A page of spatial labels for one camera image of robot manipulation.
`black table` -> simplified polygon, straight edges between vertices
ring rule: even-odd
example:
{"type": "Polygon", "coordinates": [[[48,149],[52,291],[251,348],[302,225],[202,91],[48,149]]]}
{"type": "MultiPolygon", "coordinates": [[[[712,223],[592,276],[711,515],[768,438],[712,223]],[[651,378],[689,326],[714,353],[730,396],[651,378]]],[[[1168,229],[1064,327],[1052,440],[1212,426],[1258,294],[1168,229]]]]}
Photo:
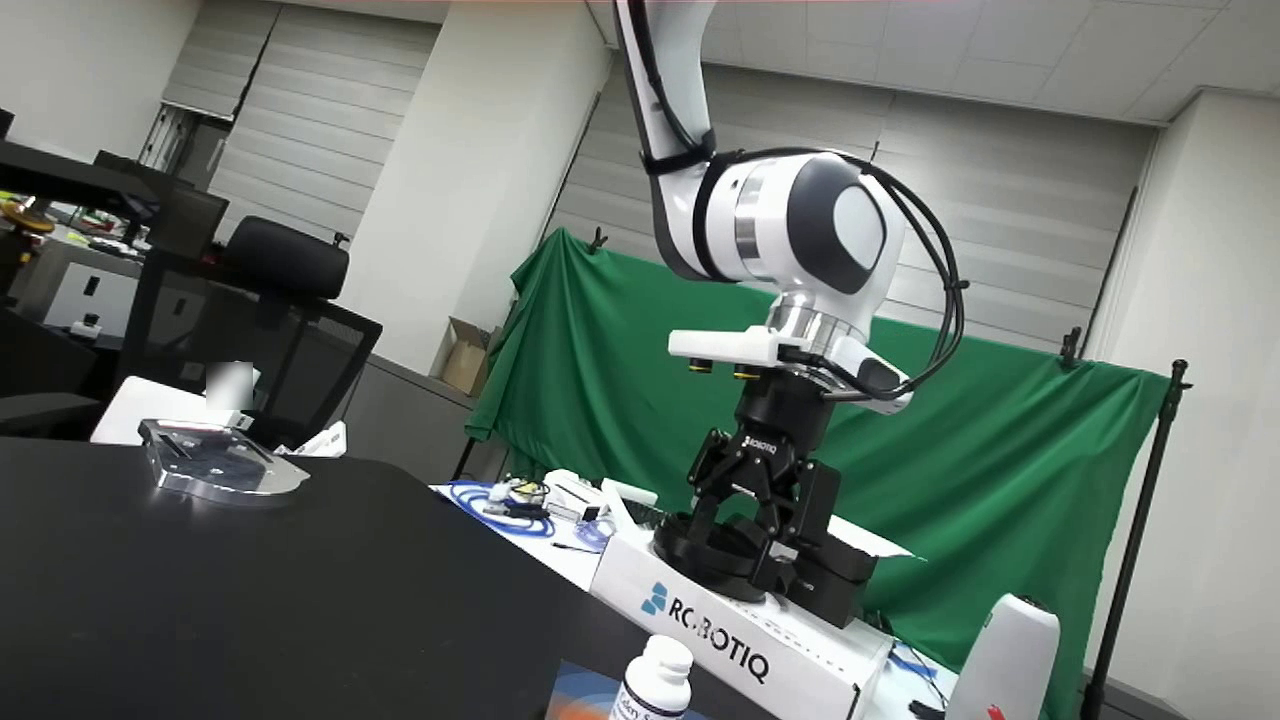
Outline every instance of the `black table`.
{"type": "Polygon", "coordinates": [[[293,506],[246,511],[155,489],[141,448],[0,438],[0,716],[531,720],[562,657],[621,678],[643,650],[407,473],[298,465],[293,506]]]}

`cardboard box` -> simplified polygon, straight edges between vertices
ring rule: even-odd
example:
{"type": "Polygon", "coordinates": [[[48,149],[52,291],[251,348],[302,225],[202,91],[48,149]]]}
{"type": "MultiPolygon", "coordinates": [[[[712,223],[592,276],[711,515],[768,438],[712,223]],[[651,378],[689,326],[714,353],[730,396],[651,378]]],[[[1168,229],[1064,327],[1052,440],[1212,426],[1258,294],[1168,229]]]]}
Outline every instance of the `cardboard box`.
{"type": "Polygon", "coordinates": [[[498,336],[498,329],[489,333],[457,318],[449,318],[449,329],[456,340],[440,379],[477,397],[489,379],[489,346],[498,336]]]}
{"type": "Polygon", "coordinates": [[[609,541],[591,594],[685,643],[699,665],[782,720],[859,720],[893,650],[893,638],[863,623],[841,630],[773,596],[751,605],[704,589],[643,537],[609,541]]]}

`robotiq logo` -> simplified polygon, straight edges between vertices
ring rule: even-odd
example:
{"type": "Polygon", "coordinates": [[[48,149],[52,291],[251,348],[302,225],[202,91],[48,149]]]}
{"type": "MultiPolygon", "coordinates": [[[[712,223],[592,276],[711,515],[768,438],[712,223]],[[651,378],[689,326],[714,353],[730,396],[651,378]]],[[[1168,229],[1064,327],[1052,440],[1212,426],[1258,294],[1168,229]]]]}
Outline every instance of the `robotiq logo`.
{"type": "MultiPolygon", "coordinates": [[[[657,616],[658,612],[667,607],[667,585],[654,583],[653,596],[640,603],[640,610],[645,615],[657,616]]],[[[755,678],[755,682],[762,685],[764,684],[764,679],[769,676],[768,657],[764,657],[759,652],[753,652],[751,646],[737,639],[737,637],[724,628],[718,626],[710,618],[699,618],[698,611],[692,606],[685,605],[678,597],[671,598],[671,609],[667,610],[667,616],[680,623],[686,630],[691,630],[696,638],[709,643],[712,650],[728,653],[730,660],[736,661],[739,667],[750,673],[755,678]]]]}
{"type": "Polygon", "coordinates": [[[763,450],[763,451],[768,452],[769,455],[777,455],[778,454],[778,446],[776,446],[773,443],[764,442],[764,441],[755,439],[754,437],[748,437],[746,438],[746,445],[749,447],[754,447],[756,450],[763,450]]]}

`black velcro strap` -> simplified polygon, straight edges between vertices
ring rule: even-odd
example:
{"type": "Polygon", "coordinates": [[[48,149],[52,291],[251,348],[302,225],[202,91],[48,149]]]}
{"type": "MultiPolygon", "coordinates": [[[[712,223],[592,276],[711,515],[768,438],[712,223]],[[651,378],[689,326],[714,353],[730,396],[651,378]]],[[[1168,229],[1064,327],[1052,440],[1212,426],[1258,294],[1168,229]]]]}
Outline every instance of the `black velcro strap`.
{"type": "Polygon", "coordinates": [[[640,163],[644,164],[644,172],[649,173],[650,177],[659,177],[677,173],[686,168],[692,168],[699,163],[707,163],[714,156],[716,131],[709,129],[692,150],[686,150],[680,155],[672,155],[671,158],[663,158],[660,160],[641,152],[640,163]]]}
{"type": "Polygon", "coordinates": [[[716,266],[716,260],[712,259],[710,247],[707,246],[707,205],[712,200],[712,191],[716,190],[716,183],[719,182],[721,176],[724,174],[724,170],[730,165],[737,164],[741,156],[742,151],[735,150],[733,152],[712,158],[710,165],[707,167],[707,174],[703,176],[703,183],[698,186],[698,197],[694,200],[694,252],[698,254],[698,261],[703,264],[703,272],[707,277],[722,283],[736,281],[724,277],[724,273],[719,272],[719,268],[716,266]]]}

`roller shade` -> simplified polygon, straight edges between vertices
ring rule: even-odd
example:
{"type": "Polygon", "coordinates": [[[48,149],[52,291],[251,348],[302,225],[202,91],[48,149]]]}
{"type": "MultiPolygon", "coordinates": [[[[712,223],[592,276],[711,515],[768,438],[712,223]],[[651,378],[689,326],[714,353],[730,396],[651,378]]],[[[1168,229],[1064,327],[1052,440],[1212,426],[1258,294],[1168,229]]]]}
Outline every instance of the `roller shade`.
{"type": "Polygon", "coordinates": [[[278,3],[206,0],[169,76],[164,101],[234,117],[279,10],[278,3]]]}
{"type": "Polygon", "coordinates": [[[439,27],[287,5],[210,184],[246,215],[355,237],[439,27]]]}
{"type": "MultiPolygon", "coordinates": [[[[1153,131],[1032,110],[705,65],[722,150],[809,145],[870,158],[951,234],[975,337],[1056,352],[1088,327],[1153,131]]],[[[660,261],[621,60],[605,83],[550,227],[660,261]]],[[[909,233],[879,315],[941,322],[942,292],[909,233]]]]}

